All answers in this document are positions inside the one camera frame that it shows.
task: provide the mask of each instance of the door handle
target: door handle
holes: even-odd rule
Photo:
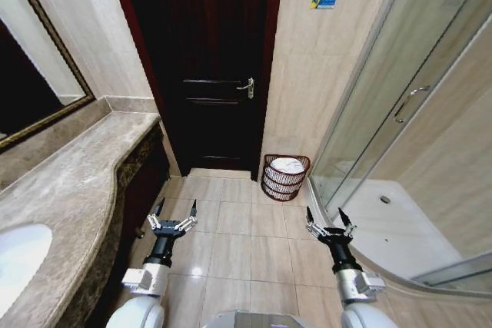
[[[412,90],[410,94],[408,94],[407,98],[404,100],[403,103],[401,103],[400,107],[398,110],[394,113],[394,121],[397,123],[404,123],[407,119],[406,118],[399,118],[398,115],[401,113],[402,109],[404,108],[405,105],[408,104],[412,96],[418,94],[419,92],[426,92],[431,89],[430,85],[427,86],[422,86],[421,88],[416,88],[415,90]]]
[[[252,99],[254,97],[254,79],[250,77],[248,79],[248,84],[246,86],[241,86],[236,88],[236,90],[248,90],[248,98]]]

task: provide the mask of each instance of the wicker basket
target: wicker basket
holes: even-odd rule
[[[304,170],[301,173],[284,173],[272,167],[271,163],[280,157],[292,157],[301,162]],[[308,157],[297,155],[266,154],[264,156],[263,176],[261,177],[261,189],[265,194],[277,201],[290,201],[294,199],[301,189],[302,181],[311,166]]]

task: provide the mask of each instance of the shower drain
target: shower drain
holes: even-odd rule
[[[381,200],[385,204],[389,204],[391,202],[391,199],[388,196],[384,195],[379,196],[379,200]]]

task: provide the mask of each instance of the wastebasket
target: wastebasket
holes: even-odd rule
[[[310,166],[308,157],[266,154],[261,189],[274,200],[290,201],[298,195]]]

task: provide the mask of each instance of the beige floor tile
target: beige floor tile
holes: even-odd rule
[[[251,208],[251,235],[287,237],[282,208],[281,205],[253,204]]]
[[[190,232],[175,241],[171,273],[207,276],[215,234]]]
[[[177,199],[220,200],[224,179],[209,177],[171,177],[163,195]]]
[[[222,201],[235,201],[238,203],[251,202],[250,180],[224,180],[222,189]]]
[[[390,300],[387,298],[387,294],[385,292],[377,294],[377,301],[372,303],[371,305],[381,309],[388,317],[394,321],[394,323],[398,326],[398,317],[394,313],[394,309],[391,306]]]
[[[333,263],[328,248],[316,240],[289,239],[292,268],[296,284],[336,287],[337,281],[331,271]]]
[[[197,200],[198,223],[191,231],[215,232],[217,230],[219,201]]]
[[[221,202],[217,232],[222,234],[251,234],[251,204]]]
[[[251,182],[251,202],[256,204],[282,204],[281,201],[273,200],[265,195],[259,181]]]
[[[283,206],[287,236],[297,240],[314,240],[306,229],[306,209],[303,207]]]
[[[230,310],[250,310],[250,301],[249,281],[208,278],[200,326],[208,323],[218,313]]]
[[[251,279],[294,283],[287,239],[256,236],[251,238]]]
[[[295,288],[300,317],[315,328],[340,327],[342,307],[336,289],[313,286],[296,286]]]
[[[192,177],[213,177],[213,178],[234,178],[238,180],[249,180],[250,171],[231,171],[228,169],[207,169],[192,168],[189,176]]]
[[[120,286],[118,291],[118,297],[116,301],[109,307],[110,311],[116,311],[120,307],[126,304],[128,300],[133,298],[134,295],[130,292],[128,288],[124,288],[123,285]]]
[[[185,185],[185,177],[171,177],[167,180],[162,188],[161,194],[164,197],[178,198],[183,191]]]
[[[251,237],[216,234],[208,276],[251,279]]]
[[[220,200],[224,179],[208,177],[186,177],[183,198],[198,200]]]
[[[400,328],[431,328],[445,326],[458,328],[463,326],[486,326],[485,315],[473,314],[466,306],[443,304],[436,300],[418,299],[388,293],[388,299],[398,319]]]
[[[166,328],[198,328],[207,278],[169,275],[162,300]]]
[[[251,312],[298,315],[295,286],[251,281]]]
[[[492,327],[492,302],[481,303],[477,308],[489,318],[490,326]]]
[[[162,212],[158,218],[161,220],[184,220],[190,214],[192,206],[192,199],[166,197]]]
[[[439,303],[444,315],[449,319],[449,327],[461,328],[464,326],[492,327],[487,314],[478,306],[468,303]]]

